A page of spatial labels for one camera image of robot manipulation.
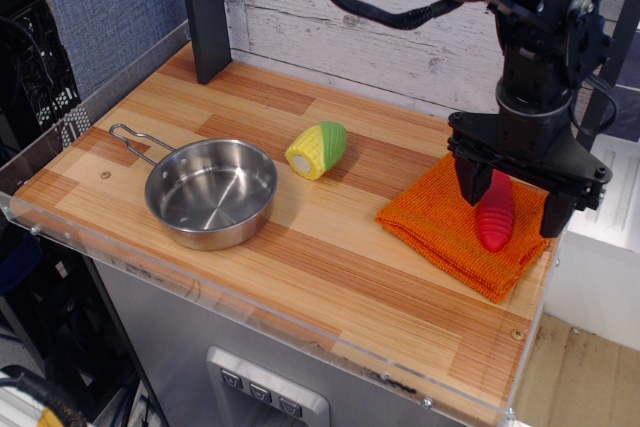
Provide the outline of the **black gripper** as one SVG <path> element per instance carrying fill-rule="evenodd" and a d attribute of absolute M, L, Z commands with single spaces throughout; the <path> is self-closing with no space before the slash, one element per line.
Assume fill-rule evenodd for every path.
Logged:
<path fill-rule="evenodd" d="M 478 204 L 493 170 L 537 186 L 549 192 L 539 233 L 556 238 L 575 208 L 599 207 L 612 171 L 574 137 L 569 102 L 546 113 L 525 113 L 513 101 L 498 104 L 497 114 L 455 112 L 448 118 L 461 195 Z"/>

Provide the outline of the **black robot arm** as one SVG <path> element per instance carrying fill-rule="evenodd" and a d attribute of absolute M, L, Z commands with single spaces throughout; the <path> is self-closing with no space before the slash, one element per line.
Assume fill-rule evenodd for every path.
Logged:
<path fill-rule="evenodd" d="M 470 204 L 501 171 L 547 194 L 540 233 L 561 234 L 577 210 L 598 207 L 611 170 L 579 139 L 597 136 L 576 117 L 584 84 L 607 92 L 597 76 L 612 39 L 601 0 L 452 0 L 483 2 L 494 14 L 503 53 L 495 114 L 456 112 L 449 148 L 461 194 Z"/>

